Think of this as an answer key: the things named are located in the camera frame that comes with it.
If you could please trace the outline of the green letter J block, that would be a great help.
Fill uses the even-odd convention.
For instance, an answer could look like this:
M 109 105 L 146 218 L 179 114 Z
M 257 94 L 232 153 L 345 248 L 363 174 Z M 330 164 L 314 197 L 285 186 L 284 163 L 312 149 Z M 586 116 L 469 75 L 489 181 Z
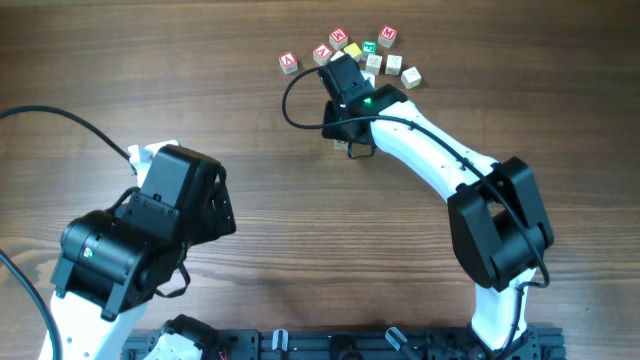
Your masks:
M 346 141 L 336 140 L 335 143 L 334 143 L 334 149 L 336 151 L 347 151 L 348 150 L 348 143 Z

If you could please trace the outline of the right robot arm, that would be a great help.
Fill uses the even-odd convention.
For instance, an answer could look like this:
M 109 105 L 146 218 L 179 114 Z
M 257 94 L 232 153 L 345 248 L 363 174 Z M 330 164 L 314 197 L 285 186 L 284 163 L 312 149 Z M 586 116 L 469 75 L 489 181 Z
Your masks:
M 446 202 L 454 255 L 476 285 L 471 328 L 508 356 L 525 333 L 529 289 L 550 282 L 544 253 L 554 236 L 530 167 L 461 144 L 396 87 L 374 88 L 348 55 L 317 72 L 330 97 L 323 136 L 392 155 Z

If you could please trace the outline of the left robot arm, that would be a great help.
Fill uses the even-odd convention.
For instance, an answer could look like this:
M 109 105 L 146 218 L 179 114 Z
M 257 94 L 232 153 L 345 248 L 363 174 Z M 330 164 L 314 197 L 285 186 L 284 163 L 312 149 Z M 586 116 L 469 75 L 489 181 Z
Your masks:
M 137 184 L 62 232 L 42 359 L 112 359 L 189 249 L 236 230 L 216 159 L 171 140 L 129 149 Z

